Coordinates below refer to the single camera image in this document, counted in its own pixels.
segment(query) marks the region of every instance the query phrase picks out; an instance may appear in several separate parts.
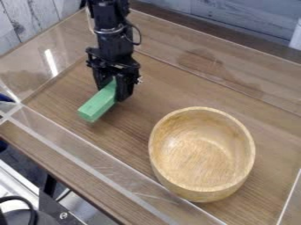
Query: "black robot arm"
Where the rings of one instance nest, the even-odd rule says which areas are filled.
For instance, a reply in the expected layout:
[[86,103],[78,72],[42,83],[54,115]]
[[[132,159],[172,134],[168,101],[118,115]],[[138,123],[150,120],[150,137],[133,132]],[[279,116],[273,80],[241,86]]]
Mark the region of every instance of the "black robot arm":
[[133,94],[141,77],[141,65],[132,58],[134,45],[141,41],[133,41],[133,28],[137,27],[126,18],[130,14],[129,0],[89,0],[87,4],[98,36],[98,47],[86,50],[87,66],[93,68],[99,90],[113,79],[117,80],[117,100],[124,101]]

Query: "green foam block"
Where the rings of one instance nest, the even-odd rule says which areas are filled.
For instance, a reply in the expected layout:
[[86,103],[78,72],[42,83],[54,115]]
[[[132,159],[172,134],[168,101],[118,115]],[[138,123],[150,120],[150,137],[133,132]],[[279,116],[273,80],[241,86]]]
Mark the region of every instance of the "green foam block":
[[95,122],[114,106],[115,95],[117,81],[114,79],[78,109],[81,117],[89,122]]

